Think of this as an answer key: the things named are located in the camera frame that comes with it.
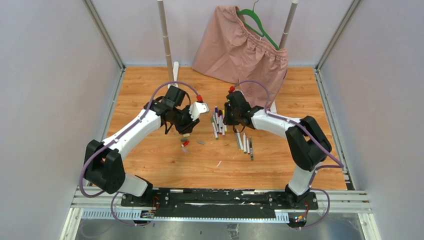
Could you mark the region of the black cap white marker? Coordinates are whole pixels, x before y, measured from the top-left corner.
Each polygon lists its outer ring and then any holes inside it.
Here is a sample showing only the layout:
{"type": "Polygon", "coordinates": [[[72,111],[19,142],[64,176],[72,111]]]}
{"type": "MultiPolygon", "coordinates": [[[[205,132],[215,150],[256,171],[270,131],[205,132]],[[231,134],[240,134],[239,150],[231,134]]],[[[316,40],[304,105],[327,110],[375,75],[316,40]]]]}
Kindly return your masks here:
{"type": "Polygon", "coordinates": [[[225,135],[225,127],[224,127],[224,123],[223,123],[223,112],[222,110],[218,110],[218,117],[219,117],[219,126],[220,126],[220,134],[221,135],[225,135]]]}

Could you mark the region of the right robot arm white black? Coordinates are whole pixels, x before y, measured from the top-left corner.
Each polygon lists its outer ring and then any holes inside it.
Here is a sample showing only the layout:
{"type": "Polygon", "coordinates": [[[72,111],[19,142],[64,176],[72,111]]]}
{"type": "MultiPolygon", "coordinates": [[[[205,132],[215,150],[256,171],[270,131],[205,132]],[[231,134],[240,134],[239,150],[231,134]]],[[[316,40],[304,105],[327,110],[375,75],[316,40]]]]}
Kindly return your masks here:
{"type": "Polygon", "coordinates": [[[267,113],[260,106],[252,107],[239,90],[229,92],[226,98],[223,120],[226,125],[266,131],[287,141],[295,169],[284,189],[284,200],[292,209],[301,207],[311,190],[310,181],[317,166],[332,151],[320,125],[312,116],[290,118],[267,113]]]}

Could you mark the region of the green cap white marker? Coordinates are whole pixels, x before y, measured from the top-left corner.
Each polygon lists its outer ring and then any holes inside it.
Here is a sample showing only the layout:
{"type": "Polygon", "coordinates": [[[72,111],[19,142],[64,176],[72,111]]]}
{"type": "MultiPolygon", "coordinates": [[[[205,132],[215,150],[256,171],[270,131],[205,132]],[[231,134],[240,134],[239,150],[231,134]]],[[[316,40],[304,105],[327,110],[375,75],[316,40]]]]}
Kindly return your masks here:
{"type": "Polygon", "coordinates": [[[214,138],[216,140],[218,140],[219,139],[219,133],[218,133],[218,129],[217,129],[217,126],[216,126],[216,123],[215,123],[214,118],[211,117],[210,118],[210,121],[211,121],[211,124],[212,124],[212,127],[213,127],[214,138]]]}
{"type": "Polygon", "coordinates": [[[247,138],[246,138],[246,133],[244,132],[243,133],[243,135],[242,135],[242,146],[243,146],[243,152],[245,153],[245,154],[247,154],[248,153],[248,146],[247,146],[247,138]]]}

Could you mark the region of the purple cap white marker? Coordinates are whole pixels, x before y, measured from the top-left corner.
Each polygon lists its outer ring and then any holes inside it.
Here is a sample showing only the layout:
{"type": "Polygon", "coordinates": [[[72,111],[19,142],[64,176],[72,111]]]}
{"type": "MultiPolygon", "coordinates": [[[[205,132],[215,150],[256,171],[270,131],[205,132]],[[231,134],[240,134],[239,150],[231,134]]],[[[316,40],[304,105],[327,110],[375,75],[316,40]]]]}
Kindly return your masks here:
{"type": "Polygon", "coordinates": [[[223,137],[226,136],[226,132],[224,132],[224,128],[223,128],[223,120],[222,120],[222,115],[219,116],[219,124],[220,124],[220,133],[223,137]]]}

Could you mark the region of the red cap white marker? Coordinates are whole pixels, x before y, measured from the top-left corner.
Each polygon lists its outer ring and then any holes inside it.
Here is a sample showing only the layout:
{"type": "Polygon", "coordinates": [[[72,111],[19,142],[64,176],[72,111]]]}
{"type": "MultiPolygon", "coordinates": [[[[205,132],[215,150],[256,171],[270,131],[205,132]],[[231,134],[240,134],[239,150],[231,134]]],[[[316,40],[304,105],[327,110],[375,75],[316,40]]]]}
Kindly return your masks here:
{"type": "Polygon", "coordinates": [[[248,154],[248,155],[250,155],[251,154],[251,146],[250,146],[250,140],[249,140],[249,138],[246,136],[245,137],[245,146],[244,146],[244,150],[245,150],[245,152],[248,154]]]}

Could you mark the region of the white garment rack right foot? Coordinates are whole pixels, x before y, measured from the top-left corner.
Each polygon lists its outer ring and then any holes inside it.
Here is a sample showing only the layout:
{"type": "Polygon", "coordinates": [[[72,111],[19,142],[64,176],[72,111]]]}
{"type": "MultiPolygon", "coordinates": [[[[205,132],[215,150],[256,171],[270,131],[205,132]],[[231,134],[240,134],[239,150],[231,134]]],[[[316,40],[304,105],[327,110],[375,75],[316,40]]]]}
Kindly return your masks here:
{"type": "Polygon", "coordinates": [[[270,106],[270,108],[269,108],[269,111],[270,111],[271,113],[274,113],[274,114],[276,114],[276,113],[277,113],[277,106],[276,106],[276,102],[275,102],[275,101],[273,101],[273,102],[272,102],[272,104],[271,104],[271,106],[270,106]]]}

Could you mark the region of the aluminium frame left post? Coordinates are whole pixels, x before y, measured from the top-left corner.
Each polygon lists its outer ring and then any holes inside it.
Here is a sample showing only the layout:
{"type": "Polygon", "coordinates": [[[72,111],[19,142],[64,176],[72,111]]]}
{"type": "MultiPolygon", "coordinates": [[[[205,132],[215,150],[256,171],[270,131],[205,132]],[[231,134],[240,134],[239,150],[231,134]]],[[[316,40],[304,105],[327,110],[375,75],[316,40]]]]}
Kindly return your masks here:
{"type": "Polygon", "coordinates": [[[118,50],[116,46],[113,43],[112,38],[110,37],[108,30],[106,26],[104,25],[102,18],[100,14],[97,11],[97,8],[95,7],[95,4],[92,0],[82,0],[84,3],[89,15],[91,16],[97,30],[99,31],[104,43],[106,44],[106,47],[108,48],[109,52],[112,55],[112,58],[114,59],[117,66],[123,71],[125,69],[125,64],[123,63],[123,60],[118,53],[118,50]]]}

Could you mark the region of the aluminium frame right post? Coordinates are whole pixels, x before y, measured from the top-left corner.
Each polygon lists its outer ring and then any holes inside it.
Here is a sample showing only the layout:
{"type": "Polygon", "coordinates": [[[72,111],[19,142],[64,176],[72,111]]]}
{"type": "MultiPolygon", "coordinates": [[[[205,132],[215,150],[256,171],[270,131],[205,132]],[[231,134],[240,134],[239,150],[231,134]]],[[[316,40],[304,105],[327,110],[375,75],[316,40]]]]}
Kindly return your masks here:
{"type": "Polygon", "coordinates": [[[334,34],[332,35],[329,43],[327,44],[324,52],[322,53],[318,63],[315,66],[315,69],[316,69],[317,72],[320,71],[323,68],[323,66],[325,65],[325,63],[328,60],[331,52],[333,51],[334,47],[336,46],[339,38],[341,37],[341,35],[345,31],[346,27],[350,23],[352,17],[356,13],[358,7],[360,6],[360,4],[362,2],[363,2],[362,0],[352,0],[350,2],[350,5],[348,6],[345,14],[343,15],[340,23],[338,24],[338,26],[337,26],[337,28],[334,32],[334,34]]]}

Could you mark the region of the yellow cap white marker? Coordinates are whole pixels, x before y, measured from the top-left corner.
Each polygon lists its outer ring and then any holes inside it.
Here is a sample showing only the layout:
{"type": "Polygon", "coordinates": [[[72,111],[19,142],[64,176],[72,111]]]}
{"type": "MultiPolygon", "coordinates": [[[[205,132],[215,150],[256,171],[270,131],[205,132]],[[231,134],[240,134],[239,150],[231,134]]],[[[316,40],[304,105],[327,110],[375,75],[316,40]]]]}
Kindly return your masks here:
{"type": "Polygon", "coordinates": [[[221,118],[222,118],[223,130],[224,130],[224,132],[227,132],[228,131],[228,127],[227,127],[227,125],[225,123],[225,110],[222,110],[221,118]]]}

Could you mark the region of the grey clear-cap pen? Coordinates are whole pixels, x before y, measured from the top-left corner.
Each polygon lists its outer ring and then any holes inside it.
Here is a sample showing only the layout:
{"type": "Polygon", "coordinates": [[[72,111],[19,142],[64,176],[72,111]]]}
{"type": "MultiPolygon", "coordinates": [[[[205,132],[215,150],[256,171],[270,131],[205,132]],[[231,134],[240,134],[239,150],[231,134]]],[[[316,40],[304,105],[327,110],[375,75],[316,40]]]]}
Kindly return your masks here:
{"type": "Polygon", "coordinates": [[[254,161],[254,153],[253,153],[253,144],[252,144],[252,137],[250,136],[248,139],[248,147],[249,147],[249,155],[250,155],[250,160],[254,161]]]}

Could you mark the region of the red pen cap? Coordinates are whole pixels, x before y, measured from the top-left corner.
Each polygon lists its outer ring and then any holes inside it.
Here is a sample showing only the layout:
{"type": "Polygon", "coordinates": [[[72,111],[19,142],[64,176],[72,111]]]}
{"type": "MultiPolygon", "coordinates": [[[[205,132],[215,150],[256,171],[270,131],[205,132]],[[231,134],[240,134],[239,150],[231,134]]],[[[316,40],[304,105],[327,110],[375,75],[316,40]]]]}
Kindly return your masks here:
{"type": "Polygon", "coordinates": [[[189,140],[184,141],[184,142],[181,144],[181,146],[182,146],[183,148],[185,148],[185,147],[186,147],[189,143],[190,143],[190,141],[189,141],[189,140]]]}

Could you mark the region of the pink shorts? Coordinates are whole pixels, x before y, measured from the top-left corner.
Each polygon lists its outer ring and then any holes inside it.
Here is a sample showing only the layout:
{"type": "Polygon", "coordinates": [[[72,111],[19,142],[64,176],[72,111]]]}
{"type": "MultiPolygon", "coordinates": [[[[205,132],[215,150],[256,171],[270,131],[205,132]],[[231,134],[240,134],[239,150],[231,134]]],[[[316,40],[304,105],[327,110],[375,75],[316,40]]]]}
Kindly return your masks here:
{"type": "Polygon", "coordinates": [[[288,73],[288,51],[277,50],[247,28],[238,7],[214,9],[192,69],[209,77],[239,84],[251,107],[270,108],[288,73]]]}

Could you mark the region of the grey garment rack pole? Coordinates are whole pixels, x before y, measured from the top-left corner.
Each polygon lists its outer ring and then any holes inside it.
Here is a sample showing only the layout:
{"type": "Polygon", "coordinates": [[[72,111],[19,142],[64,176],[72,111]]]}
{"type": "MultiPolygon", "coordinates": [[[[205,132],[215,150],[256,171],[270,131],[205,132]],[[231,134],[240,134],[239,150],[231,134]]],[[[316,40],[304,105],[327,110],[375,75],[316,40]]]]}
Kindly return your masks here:
{"type": "Polygon", "coordinates": [[[171,84],[173,84],[176,81],[176,78],[174,75],[174,65],[172,61],[172,54],[171,54],[171,48],[170,48],[170,42],[169,42],[169,34],[167,29],[164,1],[157,0],[157,5],[158,5],[158,11],[159,11],[159,18],[160,18],[160,24],[161,24],[161,30],[162,30],[162,39],[163,39],[169,81],[171,82],[171,84]]]}
{"type": "Polygon", "coordinates": [[[292,25],[298,4],[299,4],[299,0],[292,0],[292,2],[291,2],[290,9],[289,9],[287,19],[286,19],[286,23],[285,23],[283,33],[282,33],[280,43],[279,43],[280,49],[283,49],[286,45],[288,35],[289,35],[289,31],[290,31],[290,28],[291,28],[291,25],[292,25]]]}

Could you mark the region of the clear pen cap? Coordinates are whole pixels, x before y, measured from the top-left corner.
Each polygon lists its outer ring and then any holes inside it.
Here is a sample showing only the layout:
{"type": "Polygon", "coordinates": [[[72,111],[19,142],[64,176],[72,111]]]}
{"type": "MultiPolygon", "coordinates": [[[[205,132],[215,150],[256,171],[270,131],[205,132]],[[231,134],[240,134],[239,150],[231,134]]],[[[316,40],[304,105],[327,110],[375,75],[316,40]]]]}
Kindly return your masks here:
{"type": "Polygon", "coordinates": [[[185,154],[189,154],[190,152],[184,147],[184,146],[182,146],[181,147],[181,149],[182,149],[182,151],[185,153],[185,154]]]}

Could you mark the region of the white garment rack foot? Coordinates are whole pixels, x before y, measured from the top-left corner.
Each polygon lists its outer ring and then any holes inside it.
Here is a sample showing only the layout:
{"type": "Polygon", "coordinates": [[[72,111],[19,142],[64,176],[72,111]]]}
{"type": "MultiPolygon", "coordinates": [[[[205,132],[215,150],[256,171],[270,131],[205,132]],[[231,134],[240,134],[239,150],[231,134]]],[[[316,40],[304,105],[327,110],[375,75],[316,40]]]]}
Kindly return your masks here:
{"type": "Polygon", "coordinates": [[[275,102],[275,101],[273,101],[273,102],[272,102],[272,104],[271,104],[271,106],[270,106],[270,108],[269,108],[269,111],[270,111],[271,113],[274,113],[274,114],[276,114],[276,113],[277,113],[277,106],[276,106],[276,102],[275,102]]]}
{"type": "Polygon", "coordinates": [[[177,80],[178,80],[178,76],[179,76],[179,68],[180,68],[179,62],[178,61],[175,61],[173,63],[173,68],[172,68],[172,70],[173,70],[173,80],[174,80],[174,83],[168,84],[167,85],[168,88],[170,88],[171,86],[178,87],[177,80]]]}

